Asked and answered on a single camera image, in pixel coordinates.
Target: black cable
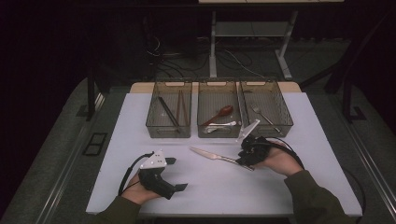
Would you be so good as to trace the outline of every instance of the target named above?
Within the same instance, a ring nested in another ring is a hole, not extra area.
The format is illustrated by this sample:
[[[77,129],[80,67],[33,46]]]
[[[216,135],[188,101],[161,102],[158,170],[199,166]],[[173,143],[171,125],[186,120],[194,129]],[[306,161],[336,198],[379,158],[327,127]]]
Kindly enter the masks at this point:
[[[166,60],[166,61],[163,61],[163,62],[164,62],[164,63],[171,63],[171,64],[177,66],[178,69],[181,69],[181,70],[184,70],[184,71],[192,72],[192,71],[197,71],[197,70],[200,70],[200,69],[204,68],[204,67],[205,67],[205,64],[207,63],[207,60],[208,60],[208,59],[209,59],[209,55],[207,55],[207,56],[205,57],[204,63],[203,63],[202,65],[196,67],[196,68],[184,68],[184,67],[181,67],[180,65],[178,65],[177,63],[170,62],[169,60]]]
[[[222,56],[220,56],[219,54],[216,54],[216,59],[218,60],[219,63],[221,63],[224,67],[235,70],[235,71],[239,71],[239,70],[243,70],[244,68],[240,66],[240,64],[238,64],[238,67],[230,67],[228,65],[225,64],[225,62],[221,59]]]
[[[228,50],[224,50],[224,52],[226,52],[227,53],[227,55],[228,54],[230,54],[230,55],[233,55],[234,57],[235,57],[235,55],[234,55],[234,53],[231,53],[230,51],[229,52],[227,52]],[[216,54],[216,56],[218,56],[218,57],[220,57],[220,58],[223,58],[224,60],[226,60],[226,61],[228,61],[228,62],[230,62],[230,63],[234,63],[234,64],[237,64],[238,65],[238,68],[240,68],[240,69],[243,69],[243,67],[241,67],[241,66],[245,66],[245,67],[248,67],[248,66],[251,66],[252,64],[253,64],[253,60],[245,53],[245,52],[239,52],[239,53],[241,53],[241,54],[243,54],[247,59],[248,59],[248,63],[241,63],[241,61],[239,60],[239,59],[235,59],[235,58],[227,58],[227,57],[224,57],[223,55],[221,55],[221,54]]]
[[[200,52],[197,52],[197,54],[196,55],[200,55],[200,54],[207,54],[207,55],[209,55],[209,49],[202,49],[202,50],[199,50]],[[185,53],[172,53],[172,54],[169,54],[169,53],[163,53],[163,59],[165,59],[165,60],[174,60],[174,59],[185,59],[185,58],[190,58],[191,57],[191,55],[189,55],[189,54],[185,54]]]
[[[277,144],[277,143],[271,143],[271,144],[272,144],[272,145],[270,145],[271,147],[277,147],[279,149],[283,148],[283,149],[286,149],[286,150],[294,152],[291,148],[284,147],[284,146],[282,146],[280,144]],[[264,147],[268,146],[267,143],[251,143],[250,145],[251,146],[264,146]]]
[[[275,138],[276,140],[281,141],[281,142],[284,143],[286,146],[288,146],[288,148],[289,148],[291,151],[294,151],[293,148],[292,148],[287,142],[283,141],[282,139],[277,138],[277,137],[272,137],[272,138]]]
[[[161,68],[159,68],[159,67],[157,67],[157,69],[158,70],[160,70],[160,71],[162,71],[162,72],[164,72],[166,75],[168,75],[169,77],[174,77],[172,74],[170,74],[170,73],[168,73],[166,70],[164,70],[164,69],[161,69]]]
[[[344,166],[341,166],[341,169],[343,169],[343,171],[347,174],[349,174],[352,179],[356,182],[356,184],[358,185],[359,190],[361,191],[361,217],[358,217],[356,219],[356,223],[359,223],[361,221],[361,218],[364,216],[364,213],[366,212],[366,194],[364,193],[364,189],[363,186],[361,185],[361,182],[359,182],[358,178],[356,176],[354,176],[350,171],[348,171],[347,168],[345,168]]]
[[[123,188],[124,188],[124,186],[125,186],[125,183],[126,183],[126,181],[128,180],[128,177],[129,177],[129,175],[131,174],[132,170],[134,169],[134,166],[135,166],[140,160],[142,160],[143,158],[145,158],[145,157],[150,157],[150,156],[152,156],[152,155],[154,155],[154,152],[151,152],[151,153],[149,153],[149,154],[144,154],[144,155],[140,156],[140,157],[137,158],[137,159],[134,161],[134,163],[132,163],[132,165],[126,170],[126,173],[125,173],[125,175],[124,175],[124,178],[122,179],[121,184],[120,184],[119,196],[121,196],[121,194],[123,193],[123,191],[124,191]]]
[[[177,71],[178,74],[179,74],[181,77],[184,77],[183,74],[182,74],[177,68],[175,68],[175,67],[173,67],[173,66],[171,66],[171,65],[164,64],[164,63],[160,63],[159,65],[163,65],[163,66],[165,66],[165,67],[172,68],[173,70]]]
[[[302,55],[300,55],[296,60],[294,60],[292,63],[288,64],[288,67],[284,68],[283,71],[285,71],[286,69],[290,69],[295,63],[297,63],[298,61],[300,61],[306,54],[308,54],[309,52],[311,52],[318,44],[316,43],[314,45],[314,47],[312,47],[311,49],[307,50],[306,52],[304,52]]]
[[[126,188],[122,191],[122,193],[125,192],[125,190],[127,190],[128,188],[130,188],[130,187],[132,187],[132,186],[135,186],[135,185],[138,184],[138,183],[140,183],[140,180],[138,180],[138,181],[134,182],[132,185],[126,187]]]

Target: metal stand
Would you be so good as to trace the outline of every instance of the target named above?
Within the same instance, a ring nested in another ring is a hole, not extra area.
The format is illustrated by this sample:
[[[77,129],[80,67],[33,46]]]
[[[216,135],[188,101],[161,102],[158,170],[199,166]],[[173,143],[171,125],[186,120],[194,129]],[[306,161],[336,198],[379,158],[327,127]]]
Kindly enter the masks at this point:
[[[290,41],[291,33],[293,32],[294,23],[296,22],[297,15],[298,12],[293,11],[293,13],[291,14],[289,25],[286,29],[286,33],[283,35],[282,47],[280,49],[275,50],[277,61],[279,62],[280,69],[282,69],[283,77],[286,80],[292,80],[292,76],[284,56],[285,56],[286,48],[288,47]]]
[[[275,51],[283,76],[286,80],[292,80],[288,64],[285,60],[285,52],[288,47],[291,33],[296,22],[298,12],[293,11],[289,21],[264,21],[264,22],[229,22],[216,21],[216,11],[212,12],[212,32],[210,42],[209,69],[210,76],[217,76],[216,68],[216,36],[283,36],[280,49]]]
[[[351,115],[352,81],[354,75],[351,74],[350,71],[352,67],[356,65],[356,61],[361,55],[361,52],[367,46],[375,34],[375,31],[381,25],[382,21],[388,16],[388,14],[389,13],[385,14],[363,39],[357,40],[355,38],[349,45],[344,56],[337,63],[299,84],[300,88],[303,89],[315,81],[332,74],[325,86],[325,91],[327,93],[336,93],[341,85],[344,84],[342,110],[343,115],[348,122],[352,122],[353,120],[357,119],[366,119],[361,110],[356,106],[354,106],[353,109],[357,115]]]

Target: black clamp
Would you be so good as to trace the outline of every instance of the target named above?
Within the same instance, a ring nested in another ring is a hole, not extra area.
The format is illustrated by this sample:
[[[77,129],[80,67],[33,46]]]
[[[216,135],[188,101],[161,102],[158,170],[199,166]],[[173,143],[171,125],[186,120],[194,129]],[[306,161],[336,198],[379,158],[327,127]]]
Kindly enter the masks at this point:
[[[175,158],[165,158],[166,163],[174,164]],[[183,191],[188,184],[177,184],[171,185],[164,181],[161,177],[161,173],[165,170],[164,167],[152,168],[152,169],[141,169],[139,172],[140,183],[145,187],[145,189],[152,190],[166,199],[171,199],[175,192]]]
[[[238,153],[241,158],[236,160],[240,165],[251,166],[264,161],[268,157],[271,147],[276,147],[291,155],[304,169],[302,161],[291,148],[270,142],[262,136],[248,135],[242,142],[241,147],[242,151]]]

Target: utensil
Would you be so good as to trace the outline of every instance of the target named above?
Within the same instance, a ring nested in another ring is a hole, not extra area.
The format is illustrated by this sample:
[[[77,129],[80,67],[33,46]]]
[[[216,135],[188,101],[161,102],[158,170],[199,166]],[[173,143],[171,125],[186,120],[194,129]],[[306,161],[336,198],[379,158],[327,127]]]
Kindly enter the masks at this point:
[[[251,103],[251,104],[250,104],[250,108],[254,111],[254,113],[260,114],[269,124],[271,124],[272,126],[274,126],[274,123],[273,123],[270,119],[268,119],[268,118],[262,113],[262,111],[260,110],[260,108],[259,108],[258,105],[254,104],[254,103]],[[275,129],[278,133],[280,133],[281,135],[283,135],[283,133],[282,133],[277,127],[274,127],[274,129]]]
[[[185,125],[186,126],[188,126],[189,125],[189,121],[188,121],[188,118],[187,118],[187,111],[186,111],[186,104],[184,103],[184,96],[183,96],[183,91],[182,90],[179,90],[178,91],[178,95],[177,95],[177,110],[176,110],[176,120],[177,120],[177,122],[178,122],[178,120],[179,120],[179,115],[180,115],[180,104],[181,104],[181,107],[182,107],[182,113],[183,113],[183,115],[184,115],[184,123],[185,123]]]
[[[239,165],[239,166],[242,166],[242,167],[248,169],[249,171],[254,171],[254,168],[251,168],[251,167],[246,166],[246,165],[240,165],[240,164],[239,164],[238,162],[236,162],[234,159],[231,159],[231,158],[228,158],[228,157],[223,157],[223,156],[220,156],[220,155],[218,155],[218,154],[215,154],[215,153],[212,153],[212,152],[208,152],[208,151],[202,150],[202,149],[200,149],[200,148],[198,148],[198,147],[190,147],[190,149],[191,149],[192,151],[194,151],[194,152],[200,154],[201,156],[204,156],[204,157],[206,157],[206,158],[209,158],[210,160],[223,160],[223,161],[228,161],[228,162],[231,162],[231,163],[233,163],[233,164],[237,164],[237,165]]]
[[[224,127],[231,127],[236,124],[236,121],[232,121],[230,123],[224,123],[224,124],[217,124],[217,123],[210,123],[208,126],[204,128],[204,133],[213,133],[215,130],[224,128]]]
[[[163,109],[165,110],[166,114],[169,116],[169,118],[172,120],[172,123],[174,124],[174,126],[178,127],[178,122],[175,119],[174,115],[172,114],[171,110],[169,109],[168,105],[166,104],[166,102],[163,100],[163,98],[161,96],[158,97],[158,99],[161,102],[161,105],[163,105]]]
[[[202,125],[207,126],[210,123],[213,123],[219,117],[224,117],[224,116],[227,116],[227,115],[231,115],[231,113],[233,113],[233,106],[232,105],[226,105],[219,111],[219,113],[215,117],[211,118],[210,120],[208,120],[207,122],[203,123]]]

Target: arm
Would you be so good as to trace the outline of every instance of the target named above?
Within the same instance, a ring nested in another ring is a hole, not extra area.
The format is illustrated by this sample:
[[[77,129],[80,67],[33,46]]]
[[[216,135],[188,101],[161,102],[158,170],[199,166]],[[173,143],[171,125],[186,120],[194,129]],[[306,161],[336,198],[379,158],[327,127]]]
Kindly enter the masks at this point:
[[[136,173],[129,181],[128,187],[121,196],[117,196],[113,203],[111,203],[105,211],[97,214],[90,223],[135,224],[141,205],[151,199],[159,197],[160,195],[145,189],[145,187],[140,184],[139,176]]]
[[[287,176],[285,183],[293,200],[293,210],[297,223],[354,223],[341,207],[338,199],[328,190],[321,188],[308,171],[288,153],[271,148],[269,156],[255,165],[267,166],[275,172]]]

